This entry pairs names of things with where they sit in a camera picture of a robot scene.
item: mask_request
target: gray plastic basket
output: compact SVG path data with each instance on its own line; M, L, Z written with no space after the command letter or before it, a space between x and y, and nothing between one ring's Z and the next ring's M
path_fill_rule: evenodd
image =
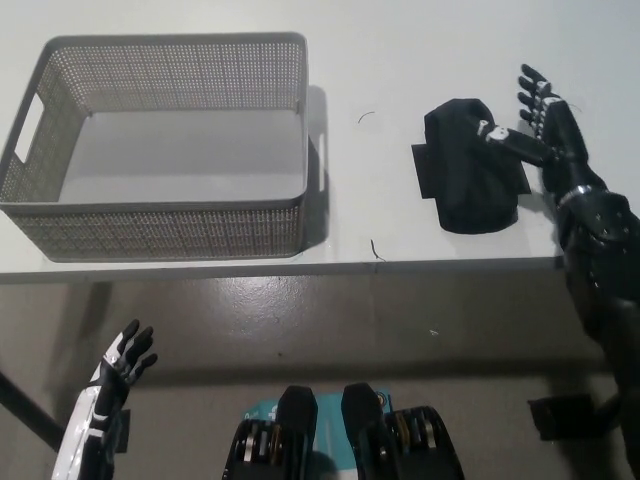
M293 255L307 69L295 33L56 38L2 154L0 208L53 261Z

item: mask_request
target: table leg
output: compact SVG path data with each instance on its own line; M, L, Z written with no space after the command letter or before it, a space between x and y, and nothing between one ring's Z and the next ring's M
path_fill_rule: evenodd
M55 452L59 450L65 429L2 372L0 372L0 405L9 410Z

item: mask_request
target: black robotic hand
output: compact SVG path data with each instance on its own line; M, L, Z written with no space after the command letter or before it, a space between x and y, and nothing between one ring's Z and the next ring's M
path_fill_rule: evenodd
M556 204L566 202L581 189L603 189L606 185L587 165L589 154L569 104L552 90L552 85L536 70L522 65L518 83L524 92L520 116L533 129L536 140L553 154L542 166L542 180Z
M80 392L56 464L53 480L110 480L123 430L122 408L131 386L158 356L144 356L153 345L153 328L138 333L131 322L102 356Z
M542 164L556 205L567 287L587 334L603 349L618 385L612 404L627 458L640 478L640 221L587 165L587 149L566 101L523 65L520 116L553 155Z

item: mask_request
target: black cover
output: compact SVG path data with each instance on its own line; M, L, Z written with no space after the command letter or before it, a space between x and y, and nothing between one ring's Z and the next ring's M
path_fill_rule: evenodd
M522 164L477 136L480 120L495 125L480 100L450 100L424 117L426 148L414 147L422 196L435 197L440 226L454 233L508 227L518 194L530 193Z

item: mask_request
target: mesh basket wall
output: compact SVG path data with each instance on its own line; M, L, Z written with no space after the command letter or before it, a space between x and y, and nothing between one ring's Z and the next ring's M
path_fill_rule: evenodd
M19 119L2 156L2 208L54 261L297 253L301 198L238 210L215 204L145 211L91 205L86 213L78 213L81 207L70 213L55 202L84 119L93 113L269 109L293 110L304 118L307 83L306 45L297 34L54 39L23 101L37 94L44 105L27 159L23 163L13 153Z

